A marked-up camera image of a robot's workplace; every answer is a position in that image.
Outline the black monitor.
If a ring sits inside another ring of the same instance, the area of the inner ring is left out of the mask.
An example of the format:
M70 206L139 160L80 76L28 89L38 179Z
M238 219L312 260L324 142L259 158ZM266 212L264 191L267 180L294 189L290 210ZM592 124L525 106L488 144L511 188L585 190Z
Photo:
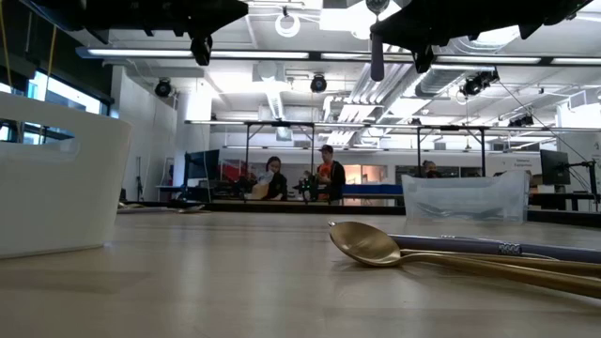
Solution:
M540 160L544 185L571 184L567 153L541 149Z
M217 180L219 176L220 150L207 150L184 155L183 186L189 186L190 179Z

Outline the window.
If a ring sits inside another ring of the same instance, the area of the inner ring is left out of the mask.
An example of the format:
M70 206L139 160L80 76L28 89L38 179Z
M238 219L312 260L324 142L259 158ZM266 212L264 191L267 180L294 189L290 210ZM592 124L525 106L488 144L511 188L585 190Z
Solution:
M19 74L12 75L16 86L8 84L8 77L0 67L0 92L27 97L33 100L47 101L90 114L107 115L108 106L102 101L65 84L54 77L36 71L32 79L26 80ZM20 123L0 118L0 141L43 145L73 137L71 131L52 126L42 126L34 122Z

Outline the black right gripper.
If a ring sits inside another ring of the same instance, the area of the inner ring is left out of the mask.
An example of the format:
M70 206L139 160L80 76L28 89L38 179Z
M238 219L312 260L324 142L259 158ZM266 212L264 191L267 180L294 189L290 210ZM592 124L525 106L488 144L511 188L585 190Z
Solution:
M416 70L429 70L433 46L482 31L485 0L410 0L404 7L371 26L384 43L412 50Z

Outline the clear plastic bin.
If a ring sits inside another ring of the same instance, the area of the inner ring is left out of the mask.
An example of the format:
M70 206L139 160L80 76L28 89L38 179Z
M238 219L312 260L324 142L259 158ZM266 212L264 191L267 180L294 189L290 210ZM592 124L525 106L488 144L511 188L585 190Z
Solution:
M525 171L508 171L497 177L402 178L406 214L410 219L443 220L424 216L418 203L451 211L478 211L502 207L497 221L522 223L527 217L530 176Z

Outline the background robot with green light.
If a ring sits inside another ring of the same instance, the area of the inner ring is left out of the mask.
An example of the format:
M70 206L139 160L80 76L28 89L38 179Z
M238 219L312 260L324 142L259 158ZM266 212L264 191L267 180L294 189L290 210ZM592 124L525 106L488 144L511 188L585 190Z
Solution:
M319 181L315 175L302 177L299 183L293 187L304 202L326 202L329 198L328 186Z

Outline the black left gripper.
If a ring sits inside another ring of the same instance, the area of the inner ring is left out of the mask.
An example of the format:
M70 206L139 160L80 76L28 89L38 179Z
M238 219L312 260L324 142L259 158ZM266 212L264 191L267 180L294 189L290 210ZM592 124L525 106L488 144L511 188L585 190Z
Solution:
M241 0L211 0L216 10L209 17L199 0L140 0L139 10L145 31L168 30L177 37L191 39L190 51L200 66L209 63L212 37L210 34L245 17L248 5Z

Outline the black workcell frame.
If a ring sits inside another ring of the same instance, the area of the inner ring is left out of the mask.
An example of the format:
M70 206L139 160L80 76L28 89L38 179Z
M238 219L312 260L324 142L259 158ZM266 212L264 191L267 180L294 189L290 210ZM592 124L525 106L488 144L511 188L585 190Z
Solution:
M298 127L301 131L303 127L310 128L312 130L312 134L308 136L310 140L309 147L301 147L300 150L309 150L310 151L310 174L314 173L315 169L315 128L316 125L313 122L295 122L295 121L283 121L283 120L274 120L274 121L247 121L244 122L246 126L246 139L245 139L245 176L249 177L249 150L250 150L250 140L254 137L251 133L251 127L256 125L258 129L256 132L259 132L265 126L271 126L274 128L287 128L292 129L293 127ZM264 174L257 180L257 183L252 188L252 199L260 200L260 201L283 201L284 196L287 195L287 192L283 190L279 190L277 195L269 197L270 184L273 181L275 176L282 177L281 174L282 161L279 157L271 157L268 159L266 164L266 169Z
M429 131L466 131L471 134L472 131L479 131L479 136L474 136L474 139L481 145L481 175L486 175L485 169L485 132L489 130L486 126L465 126L465 125L419 125L416 127L417 135L417 177L422 177L424 173L424 165L422 161L422 149L421 143L425 140L426 136L422 136L422 130Z

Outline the long ceiling light strip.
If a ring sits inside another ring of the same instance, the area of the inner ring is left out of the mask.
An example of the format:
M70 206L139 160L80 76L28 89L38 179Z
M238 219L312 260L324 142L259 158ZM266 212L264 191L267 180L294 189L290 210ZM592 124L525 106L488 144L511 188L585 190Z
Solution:
M78 47L76 53L82 58L118 59L193 59L189 50L179 49L125 49ZM318 52L318 51L261 51L261 50L213 50L210 56L216 60L294 60L294 61L342 61L367 62L369 52ZM516 54L438 54L435 64L497 65L497 66L559 66L566 68L601 67L601 56L553 56Z

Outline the white ceiling ducts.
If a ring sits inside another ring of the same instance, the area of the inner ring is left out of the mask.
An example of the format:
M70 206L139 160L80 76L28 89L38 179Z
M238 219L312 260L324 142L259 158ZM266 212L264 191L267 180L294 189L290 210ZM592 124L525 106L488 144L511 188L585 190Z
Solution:
M347 146L356 138L366 137L360 125L376 134L386 134L392 124L408 121L429 103L417 94L424 76L410 62L386 63L381 81L371 79L371 70L370 64L364 64L348 92L324 99L320 122L331 130L329 143Z

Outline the black metal table frame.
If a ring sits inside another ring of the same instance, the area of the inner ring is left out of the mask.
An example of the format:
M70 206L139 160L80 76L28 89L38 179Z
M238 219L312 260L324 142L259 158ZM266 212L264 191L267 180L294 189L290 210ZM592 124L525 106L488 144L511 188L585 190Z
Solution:
M341 214L341 215L378 215L405 216L403 207L335 207L329 205L297 202L241 202L224 203L193 202L124 202L140 204L144 207L200 207L218 212L255 212L255 213L297 213L297 214ZM601 214L560 210L529 210L527 220L535 223L556 223L601 229Z

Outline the white plastic bin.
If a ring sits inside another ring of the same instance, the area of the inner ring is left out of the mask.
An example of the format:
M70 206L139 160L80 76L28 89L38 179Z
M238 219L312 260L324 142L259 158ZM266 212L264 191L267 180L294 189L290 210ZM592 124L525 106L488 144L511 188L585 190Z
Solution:
M102 246L116 220L131 124L1 92L0 118L72 134L38 146L0 142L0 259Z

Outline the blue storage crate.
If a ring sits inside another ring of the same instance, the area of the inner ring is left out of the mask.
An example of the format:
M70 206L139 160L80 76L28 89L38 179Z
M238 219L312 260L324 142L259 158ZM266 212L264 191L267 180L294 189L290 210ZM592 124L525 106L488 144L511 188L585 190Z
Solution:
M403 187L394 184L347 184L342 189L343 196L350 195L402 195Z

